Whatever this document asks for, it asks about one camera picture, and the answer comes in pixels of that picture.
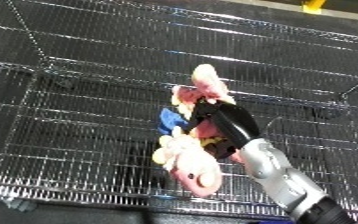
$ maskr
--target wire rack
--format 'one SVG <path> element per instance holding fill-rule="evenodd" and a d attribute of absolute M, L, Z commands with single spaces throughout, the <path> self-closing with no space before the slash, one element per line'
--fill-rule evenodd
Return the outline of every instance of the wire rack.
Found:
<path fill-rule="evenodd" d="M 358 220 L 358 36 L 130 1 L 0 0 L 0 187 L 87 206 L 286 219 L 245 175 L 192 197 L 150 155 L 173 85 L 214 65 Z"/>

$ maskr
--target metal wire grid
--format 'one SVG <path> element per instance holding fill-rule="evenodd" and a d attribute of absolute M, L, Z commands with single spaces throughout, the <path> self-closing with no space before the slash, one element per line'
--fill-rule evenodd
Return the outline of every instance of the metal wire grid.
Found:
<path fill-rule="evenodd" d="M 151 162 L 200 63 L 259 123 L 280 117 L 267 137 L 358 220 L 358 92 L 330 103 L 358 83 L 358 36 L 126 1 L 0 1 L 0 194 L 284 218 L 229 161 L 207 200 Z"/>

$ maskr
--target plush toy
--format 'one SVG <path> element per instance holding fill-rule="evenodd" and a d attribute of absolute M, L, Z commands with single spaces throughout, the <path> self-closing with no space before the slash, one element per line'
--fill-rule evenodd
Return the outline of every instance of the plush toy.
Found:
<path fill-rule="evenodd" d="M 201 97 L 211 104 L 217 100 L 236 102 L 228 95 L 226 84 L 211 65 L 199 65 L 191 79 L 196 88 L 175 86 L 172 89 L 171 103 L 178 113 L 164 108 L 160 114 L 158 129 L 163 136 L 159 139 L 161 148 L 153 153 L 153 161 L 162 165 L 195 196 L 206 197 L 219 190 L 222 184 L 217 159 L 230 157 L 235 162 L 241 162 L 241 158 L 238 150 L 227 144 L 210 120 L 202 121 L 188 135 L 182 129 L 188 124 L 186 120 L 190 119 Z"/>

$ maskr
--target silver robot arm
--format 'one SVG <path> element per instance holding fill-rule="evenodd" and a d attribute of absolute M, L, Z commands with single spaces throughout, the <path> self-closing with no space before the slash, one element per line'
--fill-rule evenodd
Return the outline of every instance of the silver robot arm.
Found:
<path fill-rule="evenodd" d="M 285 154 L 261 137 L 258 125 L 247 110 L 200 100 L 189 129 L 202 119 L 211 119 L 237 149 L 241 149 L 246 173 L 266 194 L 300 224 L 353 224 L 346 211 L 317 184 L 292 167 Z"/>

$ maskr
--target pink plush toy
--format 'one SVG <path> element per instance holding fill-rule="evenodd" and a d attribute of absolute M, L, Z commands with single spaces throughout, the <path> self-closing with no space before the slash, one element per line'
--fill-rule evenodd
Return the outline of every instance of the pink plush toy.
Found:
<path fill-rule="evenodd" d="M 159 139 L 161 148 L 153 154 L 153 161 L 163 165 L 183 187 L 197 197 L 216 192 L 222 184 L 222 172 L 216 159 L 204 151 L 200 140 L 183 134 L 176 126 L 172 136 Z"/>
<path fill-rule="evenodd" d="M 193 72 L 192 81 L 196 89 L 183 86 L 175 86 L 172 89 L 171 102 L 187 120 L 201 97 L 205 97 L 211 104 L 215 104 L 217 100 L 235 104 L 234 99 L 228 95 L 227 86 L 219 79 L 211 65 L 199 65 Z M 161 148 L 154 152 L 153 161 L 163 165 L 195 196 L 206 197 L 219 190 L 222 173 L 216 158 L 203 147 L 222 138 L 224 136 L 209 120 L 202 121 L 189 135 L 185 135 L 180 127 L 175 127 L 172 136 L 160 137 Z M 230 158 L 242 162 L 238 150 Z"/>

